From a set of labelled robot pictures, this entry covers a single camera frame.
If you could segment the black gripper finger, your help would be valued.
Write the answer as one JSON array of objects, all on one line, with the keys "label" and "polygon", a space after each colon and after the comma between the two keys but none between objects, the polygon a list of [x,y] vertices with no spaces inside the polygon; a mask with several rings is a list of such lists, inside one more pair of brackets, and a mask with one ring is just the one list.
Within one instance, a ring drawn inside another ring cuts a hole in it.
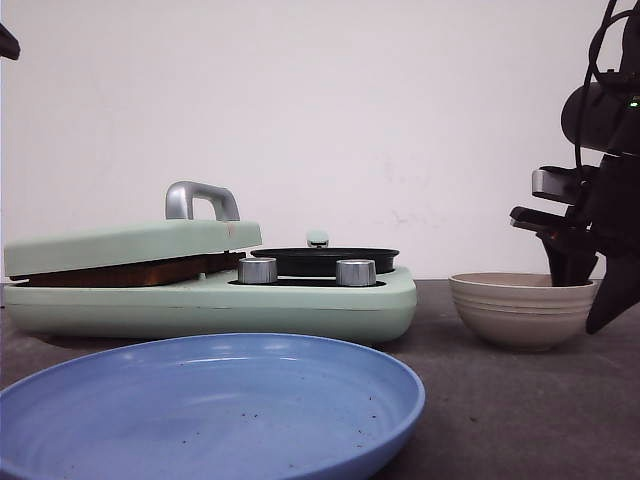
[{"label": "black gripper finger", "polygon": [[553,286],[583,286],[597,263],[594,245],[575,235],[538,233],[547,254]]},{"label": "black gripper finger", "polygon": [[20,56],[19,41],[3,24],[0,24],[0,56],[10,60],[18,60]]},{"label": "black gripper finger", "polygon": [[639,302],[639,258],[606,258],[606,272],[586,320],[585,330],[595,334]]}]

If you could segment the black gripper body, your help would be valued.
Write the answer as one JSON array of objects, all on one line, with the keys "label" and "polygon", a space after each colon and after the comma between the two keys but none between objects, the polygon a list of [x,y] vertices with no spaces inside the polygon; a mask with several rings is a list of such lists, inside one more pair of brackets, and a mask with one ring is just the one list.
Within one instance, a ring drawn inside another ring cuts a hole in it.
[{"label": "black gripper body", "polygon": [[639,159],[603,157],[586,202],[568,205],[564,215],[522,206],[510,212],[518,228],[575,235],[607,257],[639,254]]}]

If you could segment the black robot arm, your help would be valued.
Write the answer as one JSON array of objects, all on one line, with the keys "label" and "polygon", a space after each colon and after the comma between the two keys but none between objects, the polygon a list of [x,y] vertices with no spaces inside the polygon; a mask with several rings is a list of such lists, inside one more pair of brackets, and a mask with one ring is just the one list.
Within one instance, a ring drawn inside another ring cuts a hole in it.
[{"label": "black robot arm", "polygon": [[565,204],[565,214],[522,206],[510,212],[512,226],[541,240],[555,287],[586,284],[596,256],[605,257],[589,334],[639,302],[639,9],[615,6],[607,4],[583,84],[561,113],[575,165],[532,173],[533,196]]}]

